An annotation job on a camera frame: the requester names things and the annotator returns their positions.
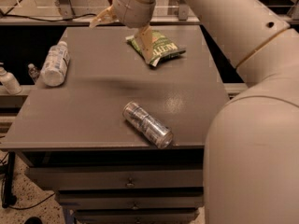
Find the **aluminum can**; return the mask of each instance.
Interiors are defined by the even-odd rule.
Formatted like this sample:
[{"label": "aluminum can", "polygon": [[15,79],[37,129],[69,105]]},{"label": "aluminum can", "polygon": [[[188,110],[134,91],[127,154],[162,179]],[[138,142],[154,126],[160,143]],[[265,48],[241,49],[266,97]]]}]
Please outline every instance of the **aluminum can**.
[{"label": "aluminum can", "polygon": [[166,148],[171,143],[174,136],[171,130],[151,116],[138,103],[127,104],[122,115],[158,148]]}]

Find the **desk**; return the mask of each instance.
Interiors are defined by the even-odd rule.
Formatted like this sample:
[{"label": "desk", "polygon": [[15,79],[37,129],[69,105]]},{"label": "desk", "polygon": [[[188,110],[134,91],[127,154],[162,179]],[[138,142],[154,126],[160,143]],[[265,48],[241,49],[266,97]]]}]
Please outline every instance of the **desk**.
[{"label": "desk", "polygon": [[[203,204],[206,133],[228,96],[198,26],[154,29],[187,52],[151,68],[125,43],[135,30],[68,28],[65,83],[38,80],[0,146],[82,222],[192,220]],[[124,120],[132,100],[171,127],[171,146]]]}]

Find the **white bottle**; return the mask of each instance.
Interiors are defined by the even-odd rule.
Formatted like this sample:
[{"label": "white bottle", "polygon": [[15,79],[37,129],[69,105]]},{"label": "white bottle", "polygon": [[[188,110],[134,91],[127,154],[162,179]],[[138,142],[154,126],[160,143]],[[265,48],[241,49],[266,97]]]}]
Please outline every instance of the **white bottle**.
[{"label": "white bottle", "polygon": [[10,94],[17,94],[21,92],[21,86],[18,80],[15,76],[13,76],[13,74],[7,72],[3,67],[0,67],[0,82]]},{"label": "white bottle", "polygon": [[39,73],[40,72],[35,65],[33,65],[32,63],[28,64],[29,77],[34,81],[35,84],[39,78]]},{"label": "white bottle", "polygon": [[64,41],[60,41],[56,46],[50,48],[43,68],[40,71],[44,83],[52,87],[63,84],[68,64],[67,44]]}]

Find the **snack bag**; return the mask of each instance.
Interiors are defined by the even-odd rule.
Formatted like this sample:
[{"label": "snack bag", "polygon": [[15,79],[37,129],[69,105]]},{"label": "snack bag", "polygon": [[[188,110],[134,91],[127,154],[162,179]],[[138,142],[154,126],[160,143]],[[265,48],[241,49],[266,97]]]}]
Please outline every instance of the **snack bag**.
[{"label": "snack bag", "polygon": [[[130,44],[142,56],[141,49],[137,45],[134,36],[127,36],[126,40],[127,43]],[[179,48],[165,35],[156,30],[152,31],[152,46],[153,56],[149,62],[149,64],[151,64],[152,66],[157,66],[158,62],[172,59],[186,52],[185,48]]]}]

